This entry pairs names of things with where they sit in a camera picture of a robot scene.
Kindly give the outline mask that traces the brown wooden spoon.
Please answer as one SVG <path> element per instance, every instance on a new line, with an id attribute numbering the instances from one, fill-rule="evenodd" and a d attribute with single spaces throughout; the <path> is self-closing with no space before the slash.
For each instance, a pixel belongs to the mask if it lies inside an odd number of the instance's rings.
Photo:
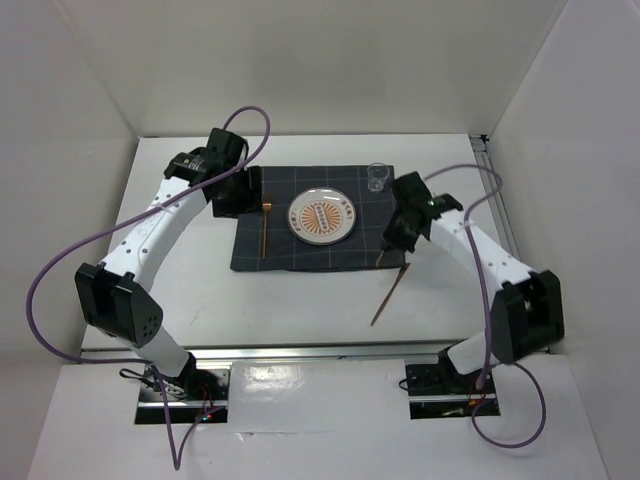
<path id="1" fill-rule="evenodd" d="M 379 256 L 377 257 L 376 263 L 375 263 L 375 267 L 377 269 L 380 269 L 382 267 L 384 267 L 387 264 L 389 255 L 392 253 L 391 250 L 382 250 L 379 254 Z"/>

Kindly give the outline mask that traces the copper fork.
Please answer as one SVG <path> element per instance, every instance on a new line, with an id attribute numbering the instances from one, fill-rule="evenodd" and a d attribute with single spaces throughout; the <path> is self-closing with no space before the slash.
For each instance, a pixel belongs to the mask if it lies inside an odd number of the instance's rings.
<path id="1" fill-rule="evenodd" d="M 261 247 L 261 258 L 267 258 L 267 242 L 268 242 L 268 224 L 269 224 L 269 213 L 271 212 L 273 207 L 271 195 L 268 193 L 264 193 L 262 196 L 262 247 Z"/>

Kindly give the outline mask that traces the small clear glass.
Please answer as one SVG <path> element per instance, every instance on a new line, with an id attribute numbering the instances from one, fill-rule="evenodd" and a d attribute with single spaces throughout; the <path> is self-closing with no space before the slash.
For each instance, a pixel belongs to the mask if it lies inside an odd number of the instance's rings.
<path id="1" fill-rule="evenodd" d="M 368 190 L 372 193 L 381 193 L 385 189 L 389 178 L 389 167 L 381 162 L 375 162 L 367 167 Z"/>

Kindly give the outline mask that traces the dark grey checked cloth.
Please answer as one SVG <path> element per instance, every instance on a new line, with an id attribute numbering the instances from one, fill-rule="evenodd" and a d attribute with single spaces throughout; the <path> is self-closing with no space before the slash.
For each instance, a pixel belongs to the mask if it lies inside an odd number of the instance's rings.
<path id="1" fill-rule="evenodd" d="M 328 187 L 346 194 L 355 204 L 356 226 L 349 236 L 333 245 L 311 245 L 290 231 L 286 213 L 303 191 Z M 238 219 L 230 269 L 235 272 L 296 271 L 342 272 L 375 270 L 382 235 L 395 210 L 389 185 L 381 193 L 368 190 L 365 165 L 272 166 L 262 169 L 262 189 L 271 195 L 267 258 L 261 258 L 262 215 Z M 381 269 L 405 265 L 405 255 L 392 251 Z"/>

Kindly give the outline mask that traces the patterned ceramic plate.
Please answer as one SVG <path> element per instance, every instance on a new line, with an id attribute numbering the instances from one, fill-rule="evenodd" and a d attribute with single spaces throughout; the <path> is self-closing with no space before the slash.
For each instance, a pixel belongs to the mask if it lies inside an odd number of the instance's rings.
<path id="1" fill-rule="evenodd" d="M 289 204 L 286 221 L 299 240 L 311 245 L 332 245 L 344 240 L 356 226 L 354 202 L 331 188 L 311 188 Z"/>

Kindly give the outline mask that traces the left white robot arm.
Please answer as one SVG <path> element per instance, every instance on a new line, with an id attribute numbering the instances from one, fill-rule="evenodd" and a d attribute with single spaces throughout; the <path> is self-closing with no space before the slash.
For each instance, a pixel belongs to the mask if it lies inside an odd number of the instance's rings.
<path id="1" fill-rule="evenodd" d="M 186 227 L 206 207 L 236 218 L 261 208 L 260 169 L 249 167 L 247 141 L 215 128 L 205 146 L 177 154 L 138 222 L 99 264 L 82 264 L 74 281 L 86 323 L 155 366 L 163 389 L 184 399 L 214 388 L 214 375 L 164 329 L 163 310 L 152 298 L 154 279 Z"/>

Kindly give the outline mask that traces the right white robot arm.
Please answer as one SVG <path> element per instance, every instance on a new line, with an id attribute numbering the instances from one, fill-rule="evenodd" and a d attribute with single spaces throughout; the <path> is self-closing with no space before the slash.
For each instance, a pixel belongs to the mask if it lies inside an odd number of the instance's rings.
<path id="1" fill-rule="evenodd" d="M 415 251 L 419 239 L 439 246 L 480 284 L 482 332 L 438 354 L 436 379 L 448 392 L 460 391 L 490 368 L 510 365 L 565 336 L 559 278 L 521 262 L 470 218 L 470 210 L 449 194 L 435 196 L 416 172 L 392 183 L 396 208 L 383 233 L 383 251 Z"/>

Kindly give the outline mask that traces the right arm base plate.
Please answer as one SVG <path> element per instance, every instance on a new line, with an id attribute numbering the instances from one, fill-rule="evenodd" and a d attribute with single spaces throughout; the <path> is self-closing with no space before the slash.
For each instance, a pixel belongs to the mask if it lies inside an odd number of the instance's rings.
<path id="1" fill-rule="evenodd" d="M 470 417 L 480 406 L 478 416 L 500 416 L 495 384 L 491 377 L 482 389 L 476 385 L 480 371 L 461 375 L 439 364 L 417 363 L 405 366 L 405 377 L 398 387 L 407 393 L 412 420 Z"/>

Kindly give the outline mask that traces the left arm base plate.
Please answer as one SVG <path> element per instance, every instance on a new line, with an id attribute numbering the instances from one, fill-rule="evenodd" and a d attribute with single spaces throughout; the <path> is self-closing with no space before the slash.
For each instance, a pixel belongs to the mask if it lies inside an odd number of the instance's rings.
<path id="1" fill-rule="evenodd" d="M 228 421 L 231 364 L 204 362 L 199 368 L 213 375 L 216 384 L 207 383 L 197 387 L 195 392 L 187 393 L 171 383 L 164 382 L 170 420 L 173 424 L 191 424 L 203 414 L 206 416 L 201 420 L 202 424 L 223 424 Z M 122 378 L 136 380 L 139 384 L 134 423 L 136 425 L 164 424 L 164 406 L 160 385 L 151 370 L 146 367 L 141 373 L 138 373 L 122 369 L 119 374 Z"/>

